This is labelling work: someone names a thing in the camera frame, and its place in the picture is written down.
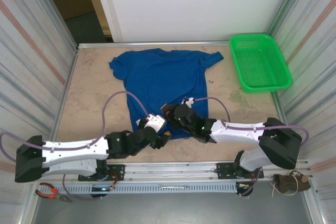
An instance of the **green basket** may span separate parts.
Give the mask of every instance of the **green basket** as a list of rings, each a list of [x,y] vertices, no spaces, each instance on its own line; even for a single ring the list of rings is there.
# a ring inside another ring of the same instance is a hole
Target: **green basket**
[[[284,57],[272,37],[266,34],[237,35],[229,44],[244,92],[273,92],[292,84]]]

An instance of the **white wall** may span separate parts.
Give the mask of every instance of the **white wall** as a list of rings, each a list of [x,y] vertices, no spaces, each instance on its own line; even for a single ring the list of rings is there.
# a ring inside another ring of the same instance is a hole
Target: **white wall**
[[[48,0],[0,0],[0,132],[23,139],[53,128],[76,45]],[[19,144],[4,137],[15,158]],[[0,152],[0,223],[17,224],[26,184],[14,182],[15,163]]]
[[[274,37],[293,77],[278,92],[282,108],[289,124],[310,133],[300,157],[309,161],[326,222],[336,223],[336,0],[296,0]]]
[[[228,40],[266,32],[282,0],[102,0],[115,42]]]

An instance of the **robotic arm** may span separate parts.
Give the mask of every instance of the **robotic arm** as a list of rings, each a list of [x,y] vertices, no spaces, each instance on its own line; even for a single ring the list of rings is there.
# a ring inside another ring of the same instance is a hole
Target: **robotic arm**
[[[27,142],[38,146],[50,147],[49,150],[38,150],[26,145],[16,151],[15,182],[31,182],[41,177],[55,174],[78,174],[91,176],[95,180],[105,180],[109,175],[107,159],[127,158],[135,156],[148,145],[160,149],[171,137],[169,132],[158,136],[166,120],[160,115],[149,114],[149,117],[138,121],[136,132],[112,132],[94,145],[94,141],[43,142],[42,136],[33,136]],[[76,148],[80,150],[59,150],[59,148]]]
[[[246,177],[255,169],[270,164],[284,169],[295,168],[301,136],[291,129],[260,130],[266,126],[284,125],[279,120],[268,118],[264,123],[240,124],[201,118],[189,101],[166,104],[161,108],[174,127],[181,127],[201,143],[238,142],[257,146],[252,151],[238,152],[233,167],[226,171],[228,174]]]
[[[238,142],[257,146],[252,151],[238,152],[233,165],[225,171],[227,174],[246,178],[255,169],[270,164],[284,169],[295,168],[301,136],[291,129],[262,130],[265,126],[283,125],[279,120],[268,118],[265,123],[239,124],[201,118],[188,101],[164,105],[161,110],[166,119],[149,114],[147,118],[137,121],[136,132],[112,132],[95,144],[92,144],[95,140],[43,142],[41,136],[33,136],[28,143],[48,147],[48,150],[26,145],[19,147],[15,182],[31,182],[54,174],[78,174],[94,180],[105,180],[110,176],[107,159],[135,156],[148,145],[154,149],[164,147],[171,134],[165,132],[158,136],[158,131],[166,121],[174,127],[181,127],[202,143]]]

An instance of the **wooden table surface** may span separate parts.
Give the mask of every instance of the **wooden table surface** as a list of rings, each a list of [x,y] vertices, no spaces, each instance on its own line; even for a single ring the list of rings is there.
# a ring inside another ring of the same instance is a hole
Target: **wooden table surface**
[[[148,48],[86,48],[79,51],[69,93],[60,121],[56,141],[79,141],[95,138],[101,130],[101,109],[113,93],[125,90],[123,82],[113,76],[109,62],[123,52]],[[221,52],[224,60],[205,71],[209,97],[220,99],[228,108],[234,123],[257,123],[267,117],[278,117],[270,93],[242,92],[228,46],[162,47],[163,50],[199,50]],[[209,117],[226,118],[225,110],[209,100]],[[132,130],[126,95],[117,95],[106,109],[105,134]],[[192,137],[169,141],[164,148],[147,147],[137,156],[113,159],[116,162],[185,162],[233,160],[238,151],[253,149],[238,143],[202,144]]]

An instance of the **pliers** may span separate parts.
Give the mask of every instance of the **pliers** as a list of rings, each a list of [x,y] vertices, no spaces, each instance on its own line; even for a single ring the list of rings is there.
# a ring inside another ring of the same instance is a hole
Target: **pliers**
[[[59,200],[62,200],[62,201],[71,202],[71,200],[68,199],[66,196],[59,194],[58,190],[53,185],[51,185],[49,183],[40,183],[40,185],[49,187],[50,191],[53,194],[43,194],[39,190],[35,190],[35,193],[39,197],[46,198],[46,199],[59,199]]]

